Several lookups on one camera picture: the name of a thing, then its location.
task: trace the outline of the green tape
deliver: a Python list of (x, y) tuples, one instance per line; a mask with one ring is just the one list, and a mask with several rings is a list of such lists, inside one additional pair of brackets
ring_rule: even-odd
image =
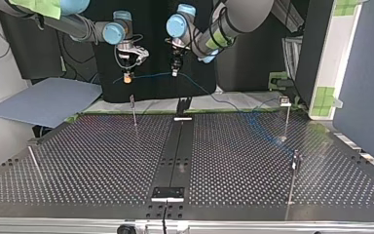
[(45, 17), (60, 19), (60, 0), (10, 0), (10, 3)]
[(355, 13), (355, 7), (357, 6), (357, 0), (337, 0), (335, 11), (333, 16), (353, 16)]
[[(227, 47), (229, 46), (229, 41), (226, 40), (226, 38), (223, 36), (223, 34), (221, 34), (220, 32), (220, 29), (217, 29), (217, 31), (214, 32), (213, 34), (213, 37), (215, 39), (215, 41), (223, 46), (223, 47)], [(210, 38), (207, 42), (206, 42), (206, 46), (211, 48), (212, 50), (217, 50), (219, 49), (219, 47), (217, 46), (217, 44), (212, 40), (212, 38)]]
[(333, 87), (318, 87), (311, 115), (320, 117), (329, 116), (335, 102), (334, 93), (335, 88)]

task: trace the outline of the metal bracket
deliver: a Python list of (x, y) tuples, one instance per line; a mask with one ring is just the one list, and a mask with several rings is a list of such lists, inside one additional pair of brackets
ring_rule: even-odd
[(183, 187), (156, 187), (151, 198), (152, 202), (184, 202)]
[(190, 234), (190, 227), (187, 221), (178, 222), (176, 234)]
[(333, 106), (336, 107), (336, 108), (341, 109), (341, 108), (343, 108), (343, 101), (341, 101), (338, 98), (335, 98)]
[(177, 105), (177, 113), (175, 114), (174, 121), (190, 121), (193, 118), (185, 113), (190, 108), (192, 97), (180, 99)]

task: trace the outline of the blue-gray panel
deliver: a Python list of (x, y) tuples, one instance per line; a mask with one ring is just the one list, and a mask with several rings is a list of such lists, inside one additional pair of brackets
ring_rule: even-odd
[(334, 126), (374, 156), (374, 0), (363, 4)]

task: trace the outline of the end effector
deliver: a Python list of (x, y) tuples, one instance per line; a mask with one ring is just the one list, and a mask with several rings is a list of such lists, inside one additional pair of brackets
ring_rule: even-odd
[(124, 83), (129, 84), (134, 77), (135, 67), (145, 62), (149, 57), (149, 53), (144, 48), (134, 45), (142, 40), (143, 36), (132, 33), (132, 16), (130, 12), (115, 12), (114, 23), (118, 26), (116, 29), (123, 35), (123, 38), (115, 46), (114, 57), (123, 71)]
[(219, 1), (210, 16), (210, 26), (202, 33), (195, 25), (196, 8), (180, 4), (167, 22), (172, 45), (171, 70), (177, 76), (183, 56), (191, 50), (204, 63), (210, 63), (224, 49), (233, 45), (240, 34), (258, 28), (272, 10), (274, 0)]

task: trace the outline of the vertical pin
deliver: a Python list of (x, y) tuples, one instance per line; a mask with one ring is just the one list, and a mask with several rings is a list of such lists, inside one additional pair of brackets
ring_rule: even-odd
[(134, 118), (134, 125), (136, 126), (135, 99), (134, 99), (134, 95), (130, 96), (130, 103), (131, 103), (131, 109), (132, 109), (132, 116)]

